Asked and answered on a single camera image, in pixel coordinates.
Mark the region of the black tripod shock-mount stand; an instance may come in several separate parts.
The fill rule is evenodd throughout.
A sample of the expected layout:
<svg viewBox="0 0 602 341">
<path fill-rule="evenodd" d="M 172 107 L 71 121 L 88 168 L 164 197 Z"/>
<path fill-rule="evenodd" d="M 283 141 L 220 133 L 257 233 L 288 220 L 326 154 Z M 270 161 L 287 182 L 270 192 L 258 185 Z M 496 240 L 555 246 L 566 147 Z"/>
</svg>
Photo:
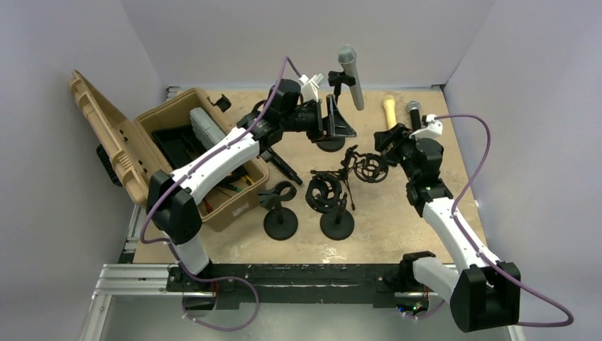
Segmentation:
<svg viewBox="0 0 602 341">
<path fill-rule="evenodd" d="M 326 171 L 333 173 L 342 186 L 346 189 L 346 194 L 351 201 L 351 209 L 356 210 L 354 204 L 349 176 L 353 173 L 360 181 L 364 183 L 379 183 L 388 176 L 388 164 L 386 160 L 374 153 L 358 153 L 357 145 L 347 148 L 344 159 L 341 161 L 341 168 L 338 170 L 311 170 Z"/>
</svg>

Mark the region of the cream condenser microphone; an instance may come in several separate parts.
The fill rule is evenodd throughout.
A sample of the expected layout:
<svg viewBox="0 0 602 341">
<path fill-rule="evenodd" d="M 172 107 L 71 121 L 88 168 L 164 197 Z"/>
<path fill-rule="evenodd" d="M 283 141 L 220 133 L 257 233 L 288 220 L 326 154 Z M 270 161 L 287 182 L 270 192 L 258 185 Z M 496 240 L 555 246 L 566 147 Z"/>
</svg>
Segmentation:
<svg viewBox="0 0 602 341">
<path fill-rule="evenodd" d="M 392 129 L 398 123 L 396 117 L 396 100 L 393 95 L 386 95 L 383 98 L 383 108 L 387 129 Z"/>
</svg>

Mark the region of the black mesh-head microphone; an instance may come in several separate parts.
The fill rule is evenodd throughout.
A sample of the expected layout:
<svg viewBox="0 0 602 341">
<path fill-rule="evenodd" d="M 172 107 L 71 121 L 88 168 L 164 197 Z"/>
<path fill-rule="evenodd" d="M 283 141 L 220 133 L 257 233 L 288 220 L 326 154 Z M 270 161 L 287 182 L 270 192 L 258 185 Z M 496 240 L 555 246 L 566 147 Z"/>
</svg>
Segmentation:
<svg viewBox="0 0 602 341">
<path fill-rule="evenodd" d="M 421 129 L 420 103 L 418 101 L 410 101 L 407 103 L 406 110 L 410 115 L 411 129 L 413 131 Z"/>
</svg>

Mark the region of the black shock-mount round stand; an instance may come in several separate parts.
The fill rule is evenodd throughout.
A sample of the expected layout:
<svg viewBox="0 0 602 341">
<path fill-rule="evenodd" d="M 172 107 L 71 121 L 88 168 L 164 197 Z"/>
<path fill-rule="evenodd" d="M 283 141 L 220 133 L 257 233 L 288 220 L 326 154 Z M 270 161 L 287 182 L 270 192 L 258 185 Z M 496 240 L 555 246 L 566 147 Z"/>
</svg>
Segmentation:
<svg viewBox="0 0 602 341">
<path fill-rule="evenodd" d="M 315 171 L 307 186 L 305 201 L 311 209 L 321 213 L 319 226 L 329 239 L 341 241 L 351 236 L 355 222 L 347 210 L 347 194 L 340 180 L 330 172 Z"/>
</svg>

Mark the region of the black round-base mic stand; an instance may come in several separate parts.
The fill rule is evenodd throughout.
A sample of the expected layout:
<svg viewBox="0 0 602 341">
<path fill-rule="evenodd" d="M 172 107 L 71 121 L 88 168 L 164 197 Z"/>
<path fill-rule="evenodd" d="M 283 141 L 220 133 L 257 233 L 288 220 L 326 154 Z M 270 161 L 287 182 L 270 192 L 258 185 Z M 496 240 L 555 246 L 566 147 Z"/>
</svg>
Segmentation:
<svg viewBox="0 0 602 341">
<path fill-rule="evenodd" d="M 280 181 L 271 189 L 258 191 L 259 205 L 267 210 L 263 219 L 265 233 L 274 240 L 284 241 L 297 231 L 297 215 L 283 202 L 291 201 L 297 194 L 295 186 L 286 180 Z"/>
</svg>

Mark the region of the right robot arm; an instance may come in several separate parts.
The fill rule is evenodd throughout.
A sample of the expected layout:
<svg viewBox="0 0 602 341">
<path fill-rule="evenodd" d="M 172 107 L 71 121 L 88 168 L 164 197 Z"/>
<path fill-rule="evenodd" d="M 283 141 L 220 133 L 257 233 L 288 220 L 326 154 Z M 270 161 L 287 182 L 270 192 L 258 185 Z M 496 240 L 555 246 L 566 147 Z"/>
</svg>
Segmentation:
<svg viewBox="0 0 602 341">
<path fill-rule="evenodd" d="M 463 332 L 517 324 L 520 289 L 513 281 L 520 279 L 520 271 L 491 252 L 454 207 L 440 177 L 444 147 L 434 139 L 414 137 L 403 124 L 376 132 L 374 139 L 374 149 L 403 169 L 408 202 L 437 233 L 456 267 L 451 270 L 425 251 L 406 254 L 400 283 L 409 289 L 423 284 L 437 293 Z"/>
</svg>

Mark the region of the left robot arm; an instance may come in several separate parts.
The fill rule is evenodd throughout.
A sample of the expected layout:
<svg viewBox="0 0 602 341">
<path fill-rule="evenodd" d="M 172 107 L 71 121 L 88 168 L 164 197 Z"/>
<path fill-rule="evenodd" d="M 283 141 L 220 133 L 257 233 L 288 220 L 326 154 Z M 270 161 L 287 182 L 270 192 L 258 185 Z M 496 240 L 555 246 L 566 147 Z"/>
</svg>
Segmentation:
<svg viewBox="0 0 602 341">
<path fill-rule="evenodd" d="M 197 208 L 210 190 L 281 141 L 285 132 L 302 132 L 314 144 L 356 136 L 339 111 L 336 95 L 327 95 L 325 102 L 311 99 L 295 80 L 278 80 L 261 107 L 243 116 L 199 158 L 172 173 L 159 170 L 150 179 L 147 220 L 166 235 L 193 290 L 204 290 L 212 280 L 210 258 L 199 238 L 202 218 Z"/>
</svg>

